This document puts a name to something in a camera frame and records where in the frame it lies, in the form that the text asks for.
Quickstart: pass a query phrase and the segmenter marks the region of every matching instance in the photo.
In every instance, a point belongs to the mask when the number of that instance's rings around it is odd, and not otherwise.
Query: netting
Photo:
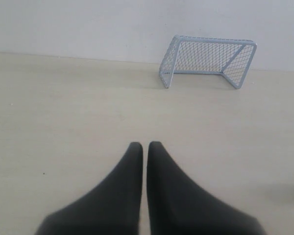
[[[250,40],[175,36],[159,75],[167,88],[174,73],[219,74],[240,88],[255,50],[256,44]]]

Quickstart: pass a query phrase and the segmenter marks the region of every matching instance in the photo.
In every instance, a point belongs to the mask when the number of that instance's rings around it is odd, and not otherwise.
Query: mini soccer goal
[[[251,40],[196,38],[175,35],[159,68],[166,88],[174,73],[215,74],[241,88],[257,44]]]

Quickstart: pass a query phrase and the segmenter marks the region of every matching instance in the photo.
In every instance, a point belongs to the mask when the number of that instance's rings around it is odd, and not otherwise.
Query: light wooden floor
[[[92,189],[131,141],[178,164],[270,235],[294,235],[294,73],[222,77],[158,65],[0,54],[0,235],[32,235]],[[141,234],[149,234],[144,189]]]

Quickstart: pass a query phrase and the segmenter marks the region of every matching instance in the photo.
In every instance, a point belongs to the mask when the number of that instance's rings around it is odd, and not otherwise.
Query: white wall
[[[0,51],[160,63],[174,34],[252,39],[294,71],[294,0],[0,0]]]

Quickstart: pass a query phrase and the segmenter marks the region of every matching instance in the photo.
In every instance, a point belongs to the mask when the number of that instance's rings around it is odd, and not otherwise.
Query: metal frame
[[[179,51],[181,44],[184,42],[190,42],[190,43],[203,43],[203,44],[217,44],[217,45],[223,45],[223,44],[232,44],[232,45],[240,45],[240,47],[235,51],[233,56],[226,61],[226,64],[222,66],[222,69],[220,71],[209,71],[209,70],[175,70],[176,67],[176,61],[179,57]],[[240,68],[241,71],[244,69],[244,72],[242,76],[240,76],[239,79],[234,80],[227,74],[225,74],[226,69],[232,65],[234,67],[233,70],[235,70],[235,59],[238,58],[238,55],[242,53],[246,47],[249,47],[250,50],[248,51],[248,55],[244,57],[244,62],[242,68]],[[196,37],[188,37],[188,36],[180,36],[175,35],[169,45],[169,48],[165,54],[164,59],[162,60],[162,63],[159,68],[159,76],[166,88],[169,88],[174,73],[177,74],[214,74],[214,75],[221,75],[223,76],[235,89],[239,89],[242,87],[244,79],[246,77],[247,71],[250,67],[251,61],[254,57],[255,51],[257,48],[257,44],[251,40],[234,40],[234,39],[217,39],[217,38],[196,38]],[[208,57],[210,57],[210,60],[216,58],[212,58],[214,55],[210,55],[208,51]]]

